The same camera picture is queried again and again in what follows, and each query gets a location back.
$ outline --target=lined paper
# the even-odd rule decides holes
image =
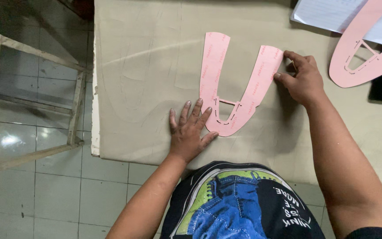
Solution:
[[[299,0],[290,19],[343,33],[367,0]],[[382,17],[364,36],[382,44]]]

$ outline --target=white table edge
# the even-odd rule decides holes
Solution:
[[[91,155],[100,156],[100,114],[98,107],[98,84],[97,84],[97,63],[96,63],[96,37],[94,35],[94,54],[93,64],[94,69],[92,72],[92,129],[91,129]]]

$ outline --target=tile floor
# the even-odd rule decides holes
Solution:
[[[92,68],[93,23],[56,0],[21,2],[22,7],[0,3],[1,34]],[[1,94],[70,107],[75,79],[75,70],[13,49],[1,50]],[[85,145],[0,171],[0,239],[104,238],[126,202],[156,169],[91,156],[92,77],[87,75],[86,81],[78,126]],[[65,144],[67,124],[65,115],[0,100],[0,161]],[[334,238],[319,187],[291,185],[326,238]]]

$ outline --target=person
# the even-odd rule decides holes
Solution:
[[[312,56],[285,51],[297,74],[274,78],[307,111],[316,177],[337,238],[382,238],[382,184],[323,89]],[[324,238],[301,198],[274,171],[257,163],[215,161],[178,185],[188,163],[217,132],[200,138],[211,108],[191,115],[187,101],[170,110],[169,154],[126,204],[108,239],[153,238],[170,199],[161,238]]]

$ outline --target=canvas work surface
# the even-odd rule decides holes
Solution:
[[[327,95],[382,180],[382,105],[368,103],[370,84],[343,89],[332,82],[328,68],[339,36],[290,21],[290,2],[96,0],[100,157],[162,162],[170,144],[168,112],[199,97],[205,33],[221,32],[231,40],[220,99],[241,100],[261,46],[313,55]],[[227,120],[233,106],[220,104],[220,119]],[[213,160],[257,162],[285,180],[317,183],[306,111],[275,82],[248,122],[218,137],[189,168]]]

